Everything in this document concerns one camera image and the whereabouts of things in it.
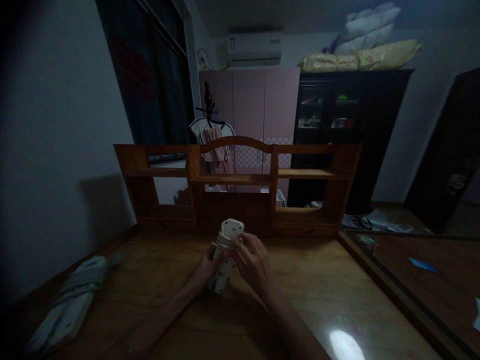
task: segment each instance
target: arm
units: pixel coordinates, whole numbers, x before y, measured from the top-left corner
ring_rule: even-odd
[[[155,346],[183,309],[200,293],[208,279],[215,274],[227,257],[227,253],[224,252],[212,260],[214,252],[213,246],[205,251],[193,275],[180,290],[160,305],[152,315],[146,317],[129,335],[104,353],[101,359],[146,359],[148,351]]]
[[[251,252],[232,236],[231,240],[237,246],[239,253],[234,252],[230,256],[235,258],[241,277],[258,294],[270,311],[290,358],[330,359],[289,299],[275,283],[269,254],[262,242],[249,233],[243,233],[241,238],[250,245]]]

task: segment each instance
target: air conditioner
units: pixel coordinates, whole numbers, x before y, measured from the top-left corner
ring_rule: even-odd
[[[278,65],[284,48],[282,32],[232,34],[227,40],[230,66]]]

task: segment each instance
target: white power strip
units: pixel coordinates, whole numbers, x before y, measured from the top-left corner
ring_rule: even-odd
[[[215,242],[212,245],[216,247],[213,259],[216,259],[224,251],[236,251],[235,245],[231,242],[230,237],[238,237],[245,231],[243,222],[235,219],[227,219],[221,223],[221,229],[218,233]],[[207,288],[217,294],[223,294],[227,287],[227,282],[230,278],[230,271],[234,265],[233,257],[229,256],[218,268],[215,276],[213,276],[207,283]]]
[[[23,350],[24,355],[51,353],[77,336],[108,268],[104,256],[94,256],[70,274],[52,309]]]

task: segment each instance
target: white shirt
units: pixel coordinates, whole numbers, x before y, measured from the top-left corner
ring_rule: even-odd
[[[205,141],[203,138],[203,133],[205,129],[213,129],[213,128],[220,128],[221,129],[221,135],[223,137],[227,136],[236,136],[234,128],[229,124],[229,123],[215,123],[213,121],[210,121],[210,124],[207,120],[207,117],[199,117],[196,118],[195,120],[192,121],[190,124],[190,130],[195,134],[196,136],[196,141],[200,145],[204,145]]]

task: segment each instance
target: hanger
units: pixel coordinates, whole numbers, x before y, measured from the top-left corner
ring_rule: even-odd
[[[223,129],[225,126],[225,121],[218,121],[218,120],[212,119],[212,115],[214,113],[216,114],[217,112],[214,110],[215,103],[212,101],[212,95],[210,94],[210,84],[208,81],[205,81],[205,104],[206,104],[206,110],[198,106],[196,106],[195,109],[206,113],[206,120],[208,122],[208,126],[210,127],[210,129],[212,128],[212,125],[210,125],[210,122],[217,125],[221,125],[221,128]]]

